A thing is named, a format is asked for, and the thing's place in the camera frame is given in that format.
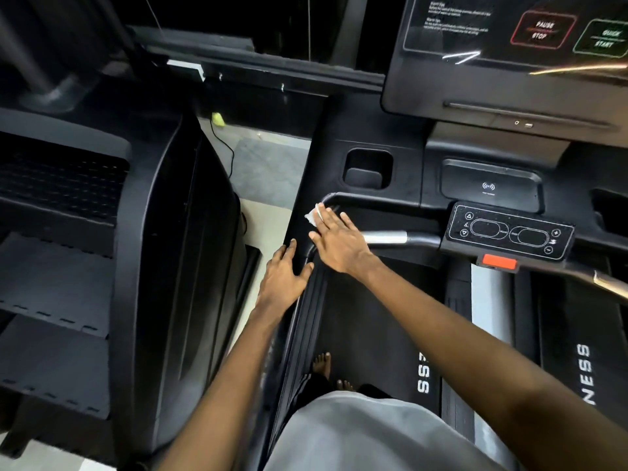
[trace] hand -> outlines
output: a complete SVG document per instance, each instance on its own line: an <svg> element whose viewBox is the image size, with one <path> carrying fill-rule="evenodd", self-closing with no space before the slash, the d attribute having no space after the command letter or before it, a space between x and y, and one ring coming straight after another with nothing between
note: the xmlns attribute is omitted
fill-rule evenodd
<svg viewBox="0 0 628 471"><path fill-rule="evenodd" d="M292 272L295 251L296 240L292 240L290 246L286 248L282 245L266 263L266 274L259 286L255 308L270 314L273 323L279 323L284 312L305 290L314 269L314 263L310 262L303 267L299 276L295 276Z"/></svg>
<svg viewBox="0 0 628 471"><path fill-rule="evenodd" d="M318 248L320 259L330 268L357 278L365 262L375 258L364 236L347 213L341 213L339 218L322 203L317 210L320 216L316 212L313 216L320 234L310 231L310 238Z"/></svg>

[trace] treadmill console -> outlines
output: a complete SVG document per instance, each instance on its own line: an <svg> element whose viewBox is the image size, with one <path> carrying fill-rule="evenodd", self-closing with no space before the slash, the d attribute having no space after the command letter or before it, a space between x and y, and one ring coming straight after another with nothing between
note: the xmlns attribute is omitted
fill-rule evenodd
<svg viewBox="0 0 628 471"><path fill-rule="evenodd" d="M512 255L562 261L573 233L573 226L564 223L458 203L453 207L446 239Z"/></svg>
<svg viewBox="0 0 628 471"><path fill-rule="evenodd" d="M628 146L628 0L408 0L385 110Z"/></svg>

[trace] white wipe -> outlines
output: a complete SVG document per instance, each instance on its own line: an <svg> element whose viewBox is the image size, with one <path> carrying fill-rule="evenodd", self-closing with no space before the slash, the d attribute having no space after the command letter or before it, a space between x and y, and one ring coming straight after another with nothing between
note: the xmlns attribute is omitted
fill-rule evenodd
<svg viewBox="0 0 628 471"><path fill-rule="evenodd" d="M312 211L310 211L310 213L305 215L305 219L309 221L310 224L312 224L312 226L316 226L316 223L314 222L314 212L318 213L318 217L321 220L323 219L323 217L320 215L320 212L317 210L317 207L318 207L318 203L314 205L314 208L312 208Z"/></svg>

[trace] cup holder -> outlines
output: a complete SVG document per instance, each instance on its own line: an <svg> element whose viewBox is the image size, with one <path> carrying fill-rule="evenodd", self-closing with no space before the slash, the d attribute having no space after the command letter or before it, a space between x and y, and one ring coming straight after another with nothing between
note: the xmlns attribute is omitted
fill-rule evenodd
<svg viewBox="0 0 628 471"><path fill-rule="evenodd" d="M391 182L392 157L385 150L353 149L347 154L342 180L358 188L384 189Z"/></svg>

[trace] bare foot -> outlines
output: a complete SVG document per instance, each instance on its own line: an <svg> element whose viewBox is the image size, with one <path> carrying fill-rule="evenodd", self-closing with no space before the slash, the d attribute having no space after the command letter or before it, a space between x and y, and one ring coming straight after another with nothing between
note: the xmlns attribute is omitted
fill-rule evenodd
<svg viewBox="0 0 628 471"><path fill-rule="evenodd" d="M346 380L344 382L342 380L338 380L336 382L336 386L337 386L338 390L340 390L340 391L355 392L353 386Z"/></svg>
<svg viewBox="0 0 628 471"><path fill-rule="evenodd" d="M316 356L312 363L312 372L323 375L329 380L329 375L332 373L332 354L327 352Z"/></svg>

